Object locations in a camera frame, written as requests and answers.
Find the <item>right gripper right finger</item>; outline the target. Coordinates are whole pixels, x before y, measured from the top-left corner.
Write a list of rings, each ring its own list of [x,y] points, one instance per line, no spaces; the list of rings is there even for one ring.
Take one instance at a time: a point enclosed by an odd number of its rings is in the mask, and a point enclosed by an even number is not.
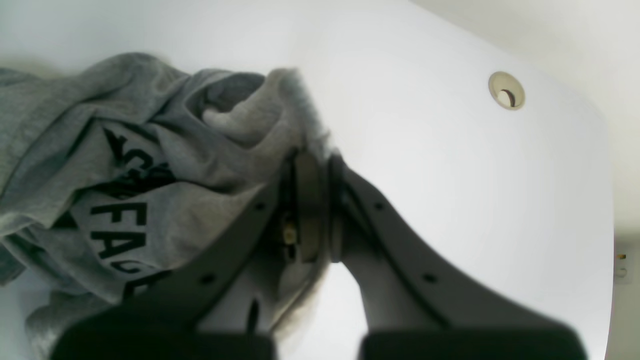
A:
[[[451,264],[340,155],[327,162],[330,254],[359,286],[360,360],[585,360],[570,327]]]

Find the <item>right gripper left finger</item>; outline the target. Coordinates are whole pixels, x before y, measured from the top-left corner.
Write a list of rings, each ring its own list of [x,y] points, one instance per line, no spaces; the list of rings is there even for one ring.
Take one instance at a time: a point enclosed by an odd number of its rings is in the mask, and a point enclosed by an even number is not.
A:
[[[295,153],[192,262],[69,328],[51,359],[278,359],[329,264],[326,212],[322,162]]]

